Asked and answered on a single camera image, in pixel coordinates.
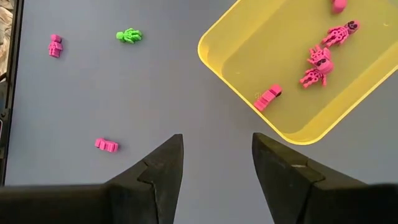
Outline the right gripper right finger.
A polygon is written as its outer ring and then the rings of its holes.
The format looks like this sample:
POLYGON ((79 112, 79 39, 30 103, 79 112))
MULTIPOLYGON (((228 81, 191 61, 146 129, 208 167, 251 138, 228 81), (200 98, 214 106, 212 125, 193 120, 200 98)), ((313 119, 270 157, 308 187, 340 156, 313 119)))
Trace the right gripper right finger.
POLYGON ((314 190, 366 185, 262 133, 252 135, 252 158, 275 223, 308 223, 305 216, 314 190))

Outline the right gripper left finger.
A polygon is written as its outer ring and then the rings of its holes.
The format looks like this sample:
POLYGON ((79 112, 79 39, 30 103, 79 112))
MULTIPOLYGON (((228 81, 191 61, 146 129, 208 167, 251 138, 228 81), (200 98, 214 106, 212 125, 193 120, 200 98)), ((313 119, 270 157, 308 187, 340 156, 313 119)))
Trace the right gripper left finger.
POLYGON ((183 175, 183 135, 175 134, 107 182, 113 223, 173 223, 183 175))

